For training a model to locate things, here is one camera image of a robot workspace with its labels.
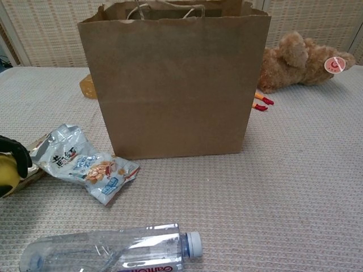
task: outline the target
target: bottle label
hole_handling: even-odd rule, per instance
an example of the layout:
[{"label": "bottle label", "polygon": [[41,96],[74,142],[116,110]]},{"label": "bottle label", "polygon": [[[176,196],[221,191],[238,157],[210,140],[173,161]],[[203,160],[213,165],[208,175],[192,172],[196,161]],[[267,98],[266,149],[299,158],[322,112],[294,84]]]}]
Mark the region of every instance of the bottle label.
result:
[{"label": "bottle label", "polygon": [[148,268],[135,267],[133,269],[119,270],[117,272],[171,272],[171,271],[178,271],[178,269],[174,266],[167,265],[167,266],[156,266]]}]

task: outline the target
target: woven wall panel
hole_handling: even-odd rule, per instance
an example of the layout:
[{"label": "woven wall panel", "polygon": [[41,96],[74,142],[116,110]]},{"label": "woven wall panel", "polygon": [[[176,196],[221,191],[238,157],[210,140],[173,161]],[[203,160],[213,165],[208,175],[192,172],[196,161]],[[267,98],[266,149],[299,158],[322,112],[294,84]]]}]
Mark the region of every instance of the woven wall panel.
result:
[{"label": "woven wall panel", "polygon": [[77,23],[103,0],[2,0],[32,66],[87,66]]},{"label": "woven wall panel", "polygon": [[267,10],[272,16],[267,45],[276,46],[284,33],[297,30],[320,44],[348,50],[362,10],[362,0],[271,0]]},{"label": "woven wall panel", "polygon": [[[32,66],[87,66],[77,23],[93,15],[105,0],[0,1]],[[347,50],[362,10],[362,0],[271,0],[267,45],[275,46],[285,32],[296,29],[321,44]]]},{"label": "woven wall panel", "polygon": [[359,65],[363,65],[363,37],[361,38],[358,46],[351,52]]}]

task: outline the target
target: crinkled plastic wrapper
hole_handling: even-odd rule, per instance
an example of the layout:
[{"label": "crinkled plastic wrapper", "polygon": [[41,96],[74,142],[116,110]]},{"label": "crinkled plastic wrapper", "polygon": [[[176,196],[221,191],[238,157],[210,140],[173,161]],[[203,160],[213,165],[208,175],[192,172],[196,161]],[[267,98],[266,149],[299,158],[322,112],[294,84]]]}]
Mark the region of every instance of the crinkled plastic wrapper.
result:
[{"label": "crinkled plastic wrapper", "polygon": [[104,205],[139,170],[132,161],[97,152],[78,126],[66,124],[52,131],[30,156],[53,177],[85,186]]}]

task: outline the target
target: red tag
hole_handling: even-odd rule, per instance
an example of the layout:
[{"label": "red tag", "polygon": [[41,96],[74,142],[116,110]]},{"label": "red tag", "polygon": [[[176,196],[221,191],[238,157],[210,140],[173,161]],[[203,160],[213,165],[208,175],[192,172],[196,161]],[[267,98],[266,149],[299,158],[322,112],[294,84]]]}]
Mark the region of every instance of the red tag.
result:
[{"label": "red tag", "polygon": [[332,57],[326,60],[324,68],[331,74],[338,74],[345,69],[345,60],[341,57]]}]

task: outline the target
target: plastic water bottle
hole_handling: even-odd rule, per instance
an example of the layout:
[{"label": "plastic water bottle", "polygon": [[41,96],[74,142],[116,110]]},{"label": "plastic water bottle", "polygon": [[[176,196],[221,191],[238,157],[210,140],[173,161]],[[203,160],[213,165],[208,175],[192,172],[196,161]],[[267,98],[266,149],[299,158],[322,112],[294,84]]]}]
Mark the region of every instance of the plastic water bottle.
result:
[{"label": "plastic water bottle", "polygon": [[198,232],[178,224],[39,238],[20,260],[20,272],[182,271],[185,258],[201,257]]}]

